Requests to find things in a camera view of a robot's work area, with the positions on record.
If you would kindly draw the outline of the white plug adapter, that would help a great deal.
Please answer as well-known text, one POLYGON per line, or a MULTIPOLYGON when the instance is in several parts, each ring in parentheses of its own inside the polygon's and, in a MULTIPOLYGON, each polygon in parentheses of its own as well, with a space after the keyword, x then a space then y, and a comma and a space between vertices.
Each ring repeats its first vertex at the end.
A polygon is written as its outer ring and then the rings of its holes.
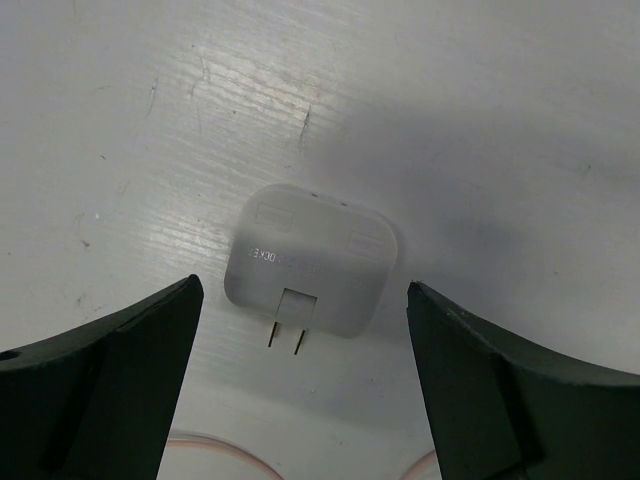
POLYGON ((398 241, 381 214, 276 184, 243 205, 224 276, 228 300, 275 327, 353 339, 371 324, 398 241))

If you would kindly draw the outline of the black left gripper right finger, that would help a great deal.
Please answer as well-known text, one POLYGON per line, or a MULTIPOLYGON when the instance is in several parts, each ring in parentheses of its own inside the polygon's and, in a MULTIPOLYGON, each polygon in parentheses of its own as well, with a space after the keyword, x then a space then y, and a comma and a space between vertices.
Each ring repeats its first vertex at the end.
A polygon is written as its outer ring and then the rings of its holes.
POLYGON ((555 352, 419 282, 407 318, 445 479, 635 479, 639 378, 555 352))

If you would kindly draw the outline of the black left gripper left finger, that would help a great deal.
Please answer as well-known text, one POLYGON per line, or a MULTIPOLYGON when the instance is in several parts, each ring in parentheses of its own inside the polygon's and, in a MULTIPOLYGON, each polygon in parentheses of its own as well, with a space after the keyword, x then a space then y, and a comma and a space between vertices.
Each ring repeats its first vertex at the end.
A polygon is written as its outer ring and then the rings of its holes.
POLYGON ((4 479, 154 479, 204 292, 190 275, 1 354, 4 479))

